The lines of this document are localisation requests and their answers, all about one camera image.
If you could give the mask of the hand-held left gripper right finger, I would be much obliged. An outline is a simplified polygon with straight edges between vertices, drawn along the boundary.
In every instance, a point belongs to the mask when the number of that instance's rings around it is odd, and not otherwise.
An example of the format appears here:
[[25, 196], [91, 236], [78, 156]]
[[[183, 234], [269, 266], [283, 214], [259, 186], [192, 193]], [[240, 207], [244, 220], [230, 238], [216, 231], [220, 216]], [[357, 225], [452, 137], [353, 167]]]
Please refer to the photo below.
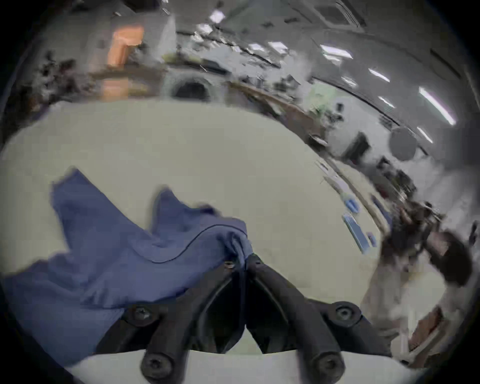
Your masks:
[[356, 304], [307, 298], [255, 254], [248, 257], [245, 281], [246, 329], [261, 353], [297, 351], [310, 383], [337, 383], [346, 371], [341, 352], [392, 357]]

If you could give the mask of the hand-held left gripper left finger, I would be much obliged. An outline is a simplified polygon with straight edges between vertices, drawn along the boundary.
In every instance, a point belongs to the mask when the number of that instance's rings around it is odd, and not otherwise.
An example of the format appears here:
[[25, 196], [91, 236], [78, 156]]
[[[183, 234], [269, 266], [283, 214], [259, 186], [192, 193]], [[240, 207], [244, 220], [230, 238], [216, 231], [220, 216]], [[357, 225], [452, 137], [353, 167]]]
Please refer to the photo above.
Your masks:
[[228, 352], [244, 331], [243, 276], [226, 261], [183, 294], [124, 309], [95, 348], [96, 355], [145, 350], [141, 375], [151, 384], [180, 384], [190, 351]]

